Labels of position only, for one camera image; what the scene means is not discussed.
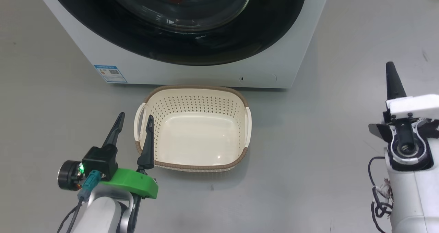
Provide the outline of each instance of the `cable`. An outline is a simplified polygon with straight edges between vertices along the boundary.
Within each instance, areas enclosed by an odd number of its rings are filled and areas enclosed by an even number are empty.
[[[373,198],[375,200],[372,202],[372,204],[370,204],[370,212],[372,213],[372,221],[375,224],[375,227],[377,228],[377,230],[381,233],[385,233],[385,231],[382,230],[381,227],[378,225],[376,218],[382,218],[385,214],[388,214],[388,215],[392,214],[392,211],[388,211],[387,208],[393,209],[393,202],[392,202],[392,204],[384,203],[384,202],[381,202],[378,198],[377,188],[376,188],[375,182],[373,181],[372,173],[370,171],[370,166],[372,165],[372,161],[375,159],[384,159],[384,157],[381,157],[381,156],[373,157],[370,159],[369,164],[367,165],[367,172],[369,174],[369,179],[373,185],[372,194],[373,194]],[[391,188],[388,189],[388,192],[389,191],[390,191],[390,196],[393,199],[393,194],[391,193],[391,191],[392,191]]]
[[[381,232],[381,233],[385,233],[385,231],[382,230],[382,229],[380,228],[380,226],[378,225],[377,219],[375,218],[375,213],[373,213],[373,205],[375,205],[375,202],[372,202],[372,204],[370,204],[370,211],[372,212],[372,220],[373,220],[373,223],[375,224],[375,227],[377,227],[377,230],[378,230],[379,232]]]
[[[370,172],[370,165],[372,164],[372,161],[375,160],[375,159],[384,159],[384,157],[378,156],[378,157],[371,158],[370,161],[369,161],[369,164],[367,166],[367,171],[369,172],[369,179],[370,179],[370,182],[372,183],[373,186],[375,186],[375,183],[373,181],[372,174]]]
[[[67,216],[63,219],[63,221],[61,222],[61,224],[59,225],[58,231],[57,233],[60,233],[64,223],[67,221],[67,219],[69,218],[70,214],[72,214],[74,211],[76,210],[76,207],[74,207],[68,214]]]
[[[67,228],[66,233],[70,233],[72,231],[73,225],[75,224],[75,220],[76,217],[78,216],[78,212],[80,211],[83,200],[84,200],[83,198],[79,200],[78,205],[75,208],[75,213],[73,214],[72,221],[70,222],[69,228]]]

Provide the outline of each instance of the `white washing machine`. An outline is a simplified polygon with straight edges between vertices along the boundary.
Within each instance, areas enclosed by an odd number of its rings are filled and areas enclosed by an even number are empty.
[[[108,83],[291,88],[326,0],[44,0]]]

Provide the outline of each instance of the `blue label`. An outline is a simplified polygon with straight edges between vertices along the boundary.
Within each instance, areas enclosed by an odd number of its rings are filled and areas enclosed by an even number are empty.
[[[94,67],[108,83],[127,83],[127,80],[116,66],[95,65]]]

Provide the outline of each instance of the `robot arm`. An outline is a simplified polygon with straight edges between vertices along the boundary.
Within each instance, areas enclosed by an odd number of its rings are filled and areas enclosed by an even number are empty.
[[[88,202],[87,209],[74,233],[132,233],[141,200],[157,198],[157,181],[145,172],[154,167],[154,119],[149,116],[144,151],[138,158],[138,169],[134,171],[121,169],[116,163],[116,142],[124,117],[124,113],[119,114],[101,148],[92,147],[82,162],[66,161],[58,172],[61,189],[80,190],[80,201],[69,213],[75,214],[67,233],[72,230],[82,201]]]
[[[384,158],[392,205],[383,206],[375,191],[384,198],[386,193],[374,186],[378,209],[373,219],[384,210],[390,214],[393,233],[439,232],[439,95],[407,97],[392,62],[386,64],[386,72],[384,124],[369,125],[369,130],[388,143]]]

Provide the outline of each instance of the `floor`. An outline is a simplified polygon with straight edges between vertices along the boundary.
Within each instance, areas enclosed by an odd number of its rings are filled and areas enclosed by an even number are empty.
[[[439,94],[438,26],[439,0],[328,0],[292,88],[240,89],[253,117],[242,163],[151,170],[159,195],[136,232],[376,232],[367,163],[384,142],[367,124],[384,111],[384,66],[395,62],[408,94]],[[59,167],[101,145],[122,111],[117,161],[134,169],[131,126],[153,88],[105,83],[42,0],[0,0],[3,231],[55,232],[77,202],[58,188]]]

